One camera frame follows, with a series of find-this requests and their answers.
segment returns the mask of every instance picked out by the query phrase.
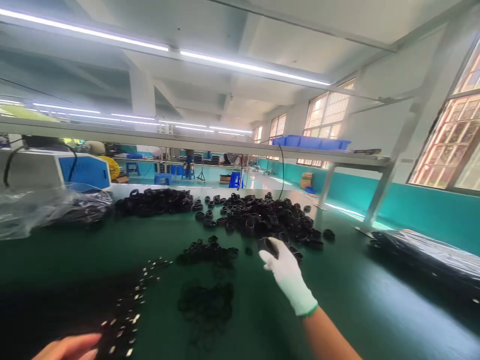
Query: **window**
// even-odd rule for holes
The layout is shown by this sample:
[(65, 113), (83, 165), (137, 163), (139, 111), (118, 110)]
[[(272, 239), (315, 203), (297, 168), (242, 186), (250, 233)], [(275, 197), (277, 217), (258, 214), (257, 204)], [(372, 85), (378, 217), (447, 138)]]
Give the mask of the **window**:
[[(271, 121), (270, 125), (270, 136), (268, 137), (269, 140), (278, 138), (284, 134), (284, 129), (285, 129), (285, 120), (287, 120), (287, 114), (284, 113), (283, 115), (280, 115), (279, 117), (274, 118)], [(279, 160), (279, 157), (274, 157), (274, 156), (267, 156), (267, 159), (271, 160)]]
[(255, 130), (253, 131), (253, 142), (255, 144), (258, 144), (262, 139), (262, 128), (263, 126), (259, 126), (259, 127), (256, 127)]
[[(354, 81), (355, 79), (352, 79), (340, 85), (339, 88), (351, 90), (354, 88)], [(349, 95), (328, 91), (311, 100), (303, 136), (336, 139), (339, 136), (349, 99)], [(296, 163), (322, 169), (330, 167), (328, 161), (298, 159)]]
[(447, 98), (409, 182), (478, 195), (480, 191), (480, 41)]

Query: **metal shelf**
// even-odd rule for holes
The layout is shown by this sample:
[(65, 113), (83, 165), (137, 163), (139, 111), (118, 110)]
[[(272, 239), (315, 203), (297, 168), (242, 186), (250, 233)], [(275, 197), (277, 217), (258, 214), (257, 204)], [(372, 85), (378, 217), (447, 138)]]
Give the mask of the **metal shelf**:
[[(272, 157), (282, 156), (278, 146), (267, 144), (123, 130), (111, 127), (79, 125), (64, 122), (39, 121), (16, 117), (0, 116), (0, 131), (11, 134), (86, 139), (109, 143), (194, 149), (198, 151), (214, 151)], [(390, 162), (389, 158), (379, 158), (374, 155), (354, 154), (341, 151), (302, 149), (288, 146), (283, 146), (282, 150), (285, 159), (330, 161), (334, 163), (365, 166), (371, 168), (370, 170), (382, 168)]]

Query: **concrete pillar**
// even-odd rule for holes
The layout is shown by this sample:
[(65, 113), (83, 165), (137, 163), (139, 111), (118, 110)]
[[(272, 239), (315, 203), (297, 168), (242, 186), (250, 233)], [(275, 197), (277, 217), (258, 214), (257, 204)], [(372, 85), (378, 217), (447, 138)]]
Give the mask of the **concrete pillar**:
[[(130, 91), (132, 113), (135, 116), (152, 117), (157, 114), (155, 107), (155, 87), (152, 78), (145, 71), (137, 67), (130, 69)], [(145, 124), (135, 124), (135, 130), (143, 132), (157, 132), (157, 127)], [(156, 146), (137, 145), (137, 151), (154, 153)]]

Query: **ceiling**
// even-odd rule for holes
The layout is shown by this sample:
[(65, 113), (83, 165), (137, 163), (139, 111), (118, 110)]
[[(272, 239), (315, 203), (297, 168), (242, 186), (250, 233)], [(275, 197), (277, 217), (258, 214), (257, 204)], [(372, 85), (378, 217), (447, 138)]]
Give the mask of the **ceiling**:
[[(459, 2), (251, 0), (246, 4), (388, 45)], [(282, 66), (283, 71), (332, 83), (382, 51), (208, 0), (3, 0), (0, 7), (114, 30), (171, 49)], [(266, 113), (293, 105), (299, 93), (311, 90), (305, 84), (0, 24), (2, 95), (10, 92), (37, 102), (131, 114), (132, 67), (151, 77), (158, 116), (213, 126), (251, 129)]]

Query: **machine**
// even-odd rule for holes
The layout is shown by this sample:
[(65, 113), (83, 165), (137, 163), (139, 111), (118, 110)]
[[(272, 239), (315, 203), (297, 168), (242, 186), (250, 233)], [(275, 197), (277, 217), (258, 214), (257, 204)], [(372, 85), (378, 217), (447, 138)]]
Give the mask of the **machine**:
[[(0, 150), (0, 173), (5, 174), (7, 160), (12, 151)], [(77, 153), (75, 168), (71, 174), (72, 183), (88, 184), (107, 190), (111, 186), (108, 163), (96, 156)], [(65, 187), (69, 182), (75, 155), (66, 151), (30, 149), (17, 152), (11, 160), (8, 183), (12, 190), (46, 189)], [(0, 187), (5, 189), (2, 181)]]

